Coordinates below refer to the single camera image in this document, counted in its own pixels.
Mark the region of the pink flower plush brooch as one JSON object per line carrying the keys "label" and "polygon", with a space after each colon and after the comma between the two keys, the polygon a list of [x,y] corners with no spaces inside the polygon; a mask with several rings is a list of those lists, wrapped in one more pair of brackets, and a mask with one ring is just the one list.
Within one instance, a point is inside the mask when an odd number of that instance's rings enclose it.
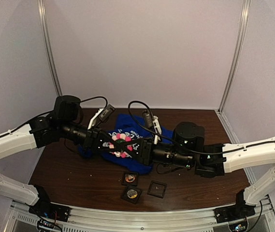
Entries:
{"label": "pink flower plush brooch", "polygon": [[[118,144],[124,143],[124,142],[130,142],[131,138],[129,136],[127,136],[125,133],[119,133],[119,132],[115,132],[112,134],[112,140],[115,141]],[[115,146],[113,143],[109,142],[108,147],[110,149],[114,149]],[[127,149],[129,151],[133,151],[133,146],[132,145],[127,145]],[[115,155],[118,158],[131,158],[131,155],[129,153],[127,153],[126,151],[114,151],[114,152],[110,152],[113,155]]]}

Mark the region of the blue printed t-shirt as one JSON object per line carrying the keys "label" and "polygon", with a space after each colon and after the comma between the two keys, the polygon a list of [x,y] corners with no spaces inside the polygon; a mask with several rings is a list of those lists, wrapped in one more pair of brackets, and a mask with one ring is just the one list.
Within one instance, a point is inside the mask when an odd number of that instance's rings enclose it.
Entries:
{"label": "blue printed t-shirt", "polygon": [[[134,116],[135,119],[142,124],[145,125],[144,120],[142,117]],[[161,126],[162,129],[162,135],[168,138],[172,138],[173,132],[171,130],[167,130],[163,126]],[[151,133],[145,131],[142,129],[132,118],[130,115],[127,114],[119,114],[116,118],[115,128],[108,133],[112,136],[113,133],[125,133],[127,136],[129,136],[132,140],[133,139],[139,139],[143,137],[150,137]],[[90,150],[83,151],[82,147],[78,145],[77,147],[78,153],[83,158],[90,158],[93,155],[93,152]],[[115,163],[117,165],[126,167],[131,172],[137,172],[139,174],[148,174],[151,172],[153,165],[150,166],[143,165],[136,160],[132,158],[117,158],[116,156],[110,154],[110,153],[103,153],[101,154],[102,158],[110,161],[112,163]]]}

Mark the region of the small round badge brooch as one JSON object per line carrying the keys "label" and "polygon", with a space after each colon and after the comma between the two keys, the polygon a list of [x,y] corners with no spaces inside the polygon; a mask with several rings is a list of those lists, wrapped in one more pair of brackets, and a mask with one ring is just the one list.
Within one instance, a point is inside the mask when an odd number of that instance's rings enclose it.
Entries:
{"label": "small round badge brooch", "polygon": [[135,199],[138,196],[138,192],[134,189],[129,189],[126,193],[126,196],[130,199]]}

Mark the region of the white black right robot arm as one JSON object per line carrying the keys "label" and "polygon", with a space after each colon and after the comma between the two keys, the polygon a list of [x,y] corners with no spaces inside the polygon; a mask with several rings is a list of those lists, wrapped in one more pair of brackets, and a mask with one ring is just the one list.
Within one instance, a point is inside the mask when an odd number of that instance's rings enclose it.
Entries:
{"label": "white black right robot arm", "polygon": [[234,171],[272,164],[255,184],[238,193],[238,204],[256,205],[275,188],[275,136],[245,144],[204,145],[204,130],[193,123],[179,124],[169,143],[156,138],[125,139],[122,135],[108,136],[102,145],[104,152],[118,158],[132,158],[150,165],[152,162],[172,164],[191,169],[201,177],[213,178]]}

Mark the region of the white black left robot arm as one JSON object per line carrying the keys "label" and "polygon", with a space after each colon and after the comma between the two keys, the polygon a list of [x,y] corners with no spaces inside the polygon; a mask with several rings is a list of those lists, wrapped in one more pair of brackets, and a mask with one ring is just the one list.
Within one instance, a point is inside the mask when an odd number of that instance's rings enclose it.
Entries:
{"label": "white black left robot arm", "polygon": [[[143,162],[139,149],[133,149],[135,141],[118,143],[99,125],[114,111],[111,105],[100,109],[84,127],[76,123],[81,111],[82,100],[65,95],[56,98],[54,109],[28,120],[15,129],[0,134],[0,160],[10,155],[42,148],[58,142],[61,138],[80,145],[92,152],[113,152],[131,156]],[[43,187],[23,184],[0,174],[0,195],[30,206],[49,205],[50,198]]]}

